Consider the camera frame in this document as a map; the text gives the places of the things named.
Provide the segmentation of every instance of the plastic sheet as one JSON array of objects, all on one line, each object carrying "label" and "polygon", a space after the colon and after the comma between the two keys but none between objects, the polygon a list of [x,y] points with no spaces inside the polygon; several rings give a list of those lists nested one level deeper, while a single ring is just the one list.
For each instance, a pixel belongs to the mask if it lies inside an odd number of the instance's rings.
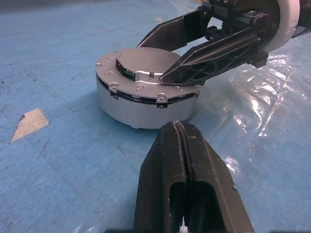
[{"label": "plastic sheet", "polygon": [[[130,229],[156,131],[99,109],[94,65],[198,4],[14,3],[0,14],[0,232]],[[244,65],[206,82],[190,121],[226,162],[259,233],[311,229],[310,39],[293,39],[263,68]],[[9,143],[36,108],[49,125]]]}]

